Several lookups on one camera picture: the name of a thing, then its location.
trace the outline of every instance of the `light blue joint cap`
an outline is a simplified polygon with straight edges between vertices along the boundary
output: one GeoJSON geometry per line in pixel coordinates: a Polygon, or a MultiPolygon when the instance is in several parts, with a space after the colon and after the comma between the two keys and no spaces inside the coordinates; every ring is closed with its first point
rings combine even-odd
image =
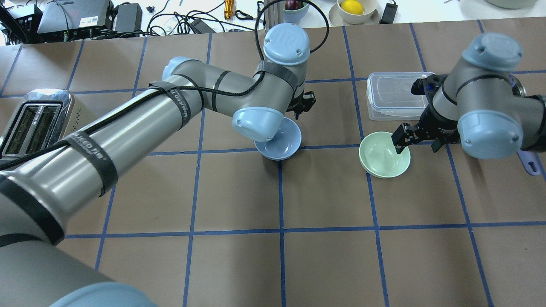
{"type": "Polygon", "coordinates": [[[495,72],[515,70],[522,56],[523,49],[517,40],[492,32],[474,38],[462,52],[462,57],[470,64],[495,72]]]}
{"type": "Polygon", "coordinates": [[[157,307],[140,290],[119,282],[100,282],[67,294],[50,307],[157,307]]]}
{"type": "Polygon", "coordinates": [[[264,52],[279,65],[295,66],[309,58],[309,37],[293,23],[279,23],[265,35],[264,52]]]}
{"type": "Polygon", "coordinates": [[[478,159],[506,158],[521,148],[523,130],[512,117],[491,110],[468,112],[457,124],[461,145],[478,159]]]}
{"type": "Polygon", "coordinates": [[[284,116],[281,112],[266,107],[242,108],[233,114],[235,131],[257,142],[273,139],[284,116]]]}
{"type": "Polygon", "coordinates": [[[173,57],[170,61],[169,61],[169,64],[167,64],[167,66],[165,66],[165,68],[163,69],[163,75],[161,76],[162,80],[165,80],[166,78],[170,77],[174,70],[182,63],[184,62],[187,62],[187,61],[190,61],[190,60],[195,60],[194,58],[189,58],[189,57],[185,57],[185,56],[177,56],[177,57],[173,57]]]}

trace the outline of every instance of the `bowl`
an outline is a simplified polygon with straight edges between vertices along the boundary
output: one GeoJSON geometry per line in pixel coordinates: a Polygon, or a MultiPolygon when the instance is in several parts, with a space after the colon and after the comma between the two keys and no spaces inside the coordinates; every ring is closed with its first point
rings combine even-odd
{"type": "Polygon", "coordinates": [[[301,145],[300,127],[293,120],[285,117],[271,141],[254,141],[254,145],[260,154],[270,160],[286,160],[292,157],[301,145]]]}
{"type": "Polygon", "coordinates": [[[357,25],[363,23],[371,18],[373,12],[377,9],[377,0],[358,0],[360,4],[364,7],[364,14],[356,15],[344,11],[341,8],[341,3],[346,0],[337,0],[337,12],[340,14],[341,19],[352,25],[357,25]]]}
{"type": "Polygon", "coordinates": [[[380,131],[369,134],[358,148],[360,164],[371,175],[378,178],[393,178],[401,175],[410,166],[410,149],[396,153],[390,132],[380,131]]]}
{"type": "Polygon", "coordinates": [[[304,3],[304,6],[301,9],[285,10],[284,1],[283,1],[282,7],[283,7],[282,10],[284,12],[283,14],[284,22],[295,23],[300,21],[305,16],[305,14],[307,14],[307,11],[309,10],[309,3],[304,3]]]}

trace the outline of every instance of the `beige bowl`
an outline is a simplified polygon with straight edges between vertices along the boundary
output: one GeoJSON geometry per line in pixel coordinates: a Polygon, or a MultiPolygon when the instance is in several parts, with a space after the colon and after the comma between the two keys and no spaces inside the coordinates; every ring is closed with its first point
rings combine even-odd
{"type": "Polygon", "coordinates": [[[337,11],[339,12],[341,19],[343,19],[346,23],[351,23],[353,25],[357,25],[359,23],[363,23],[370,19],[370,17],[373,14],[373,11],[377,9],[377,0],[358,0],[360,4],[364,7],[364,14],[362,15],[355,15],[348,13],[344,11],[341,8],[341,3],[345,2],[345,0],[337,0],[337,11]]]}

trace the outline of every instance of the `lemon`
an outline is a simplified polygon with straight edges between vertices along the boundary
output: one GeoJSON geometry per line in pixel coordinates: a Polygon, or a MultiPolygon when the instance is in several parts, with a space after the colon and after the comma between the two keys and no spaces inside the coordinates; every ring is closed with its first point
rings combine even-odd
{"type": "Polygon", "coordinates": [[[364,7],[357,0],[346,0],[341,3],[341,8],[347,13],[354,15],[364,14],[364,7]]]}

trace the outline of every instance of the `clear plastic container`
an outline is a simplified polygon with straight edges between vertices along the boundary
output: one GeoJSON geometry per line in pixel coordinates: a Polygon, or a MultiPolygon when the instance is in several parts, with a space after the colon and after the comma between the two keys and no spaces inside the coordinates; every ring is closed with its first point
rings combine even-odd
{"type": "Polygon", "coordinates": [[[372,73],[367,80],[368,115],[371,120],[419,120],[428,105],[426,97],[411,94],[415,80],[433,73],[372,73]]]}

